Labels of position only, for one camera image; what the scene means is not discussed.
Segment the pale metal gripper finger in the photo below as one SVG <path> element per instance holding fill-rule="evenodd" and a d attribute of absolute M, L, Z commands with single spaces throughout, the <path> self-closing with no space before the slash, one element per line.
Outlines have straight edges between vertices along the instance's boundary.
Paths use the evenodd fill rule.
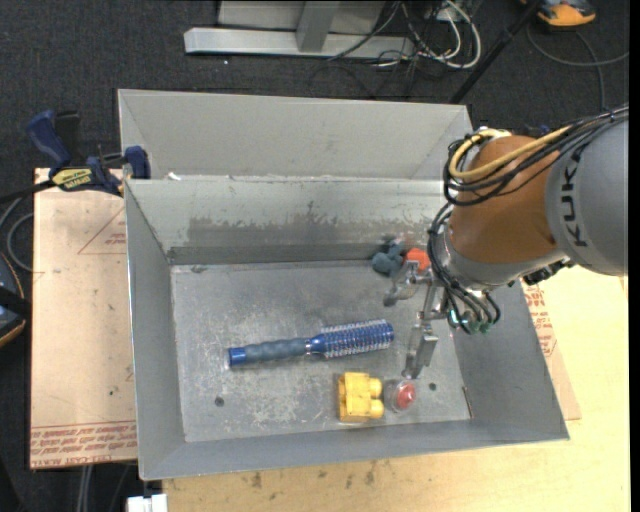
<path fill-rule="evenodd" d="M 419 271 L 414 267 L 407 267 L 401 270 L 392 280 L 392 285 L 383 297 L 385 306 L 394 306 L 399 301 L 412 298 L 419 287 L 426 284 L 431 278 L 431 270 L 429 268 Z"/>
<path fill-rule="evenodd" d="M 417 379 L 424 367 L 430 365 L 438 337 L 434 333 L 431 319 L 424 312 L 416 314 L 407 344 L 407 354 L 402 375 L 406 379 Z"/>

